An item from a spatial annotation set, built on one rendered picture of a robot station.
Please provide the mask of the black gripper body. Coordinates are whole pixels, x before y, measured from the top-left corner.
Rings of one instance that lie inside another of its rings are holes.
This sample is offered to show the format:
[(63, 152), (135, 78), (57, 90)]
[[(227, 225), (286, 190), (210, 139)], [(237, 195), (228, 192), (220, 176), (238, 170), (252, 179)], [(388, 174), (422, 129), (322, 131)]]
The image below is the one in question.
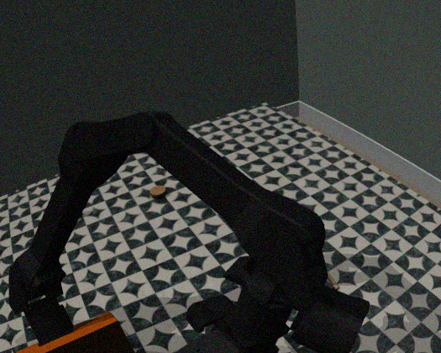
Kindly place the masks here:
[(249, 353), (278, 353), (276, 342), (288, 333), (289, 326), (285, 325), (276, 335), (261, 337), (249, 334), (235, 322), (235, 308), (228, 297), (220, 295), (193, 303), (187, 310), (186, 319), (198, 333), (203, 332), (206, 326), (216, 324), (217, 320), (222, 320), (227, 325), (227, 332), (231, 338), (236, 342), (242, 340), (248, 346)]

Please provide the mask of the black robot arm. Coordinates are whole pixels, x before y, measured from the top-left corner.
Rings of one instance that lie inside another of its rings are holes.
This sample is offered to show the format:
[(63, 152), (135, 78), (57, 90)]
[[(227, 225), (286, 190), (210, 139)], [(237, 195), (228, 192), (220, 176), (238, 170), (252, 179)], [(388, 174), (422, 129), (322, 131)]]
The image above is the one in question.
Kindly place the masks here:
[[(9, 305), (26, 316), (38, 345), (74, 332), (56, 298), (66, 273), (60, 256), (88, 199), (129, 155), (145, 152), (219, 214), (248, 256), (223, 274), (242, 286), (235, 322), (261, 337), (282, 331), (298, 311), (290, 339), (318, 353), (350, 353), (369, 301), (325, 286), (325, 228), (300, 203), (266, 190), (190, 134), (166, 112), (78, 122), (58, 156), (60, 179), (31, 246), (9, 271)], [(33, 303), (28, 303), (41, 296)]]

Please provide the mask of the thin wooden stick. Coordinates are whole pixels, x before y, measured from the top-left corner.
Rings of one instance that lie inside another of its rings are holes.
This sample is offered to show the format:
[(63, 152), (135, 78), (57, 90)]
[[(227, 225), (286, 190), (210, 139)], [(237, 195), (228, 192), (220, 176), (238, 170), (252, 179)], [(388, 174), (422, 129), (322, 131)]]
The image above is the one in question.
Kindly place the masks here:
[(335, 288), (335, 290), (338, 290), (338, 289), (339, 289), (339, 286), (337, 285), (337, 283), (335, 282), (335, 280), (331, 277), (331, 275), (329, 275), (329, 272), (328, 272), (328, 271), (327, 271), (327, 273), (328, 273), (328, 280), (330, 281), (331, 284), (333, 284), (333, 287)]

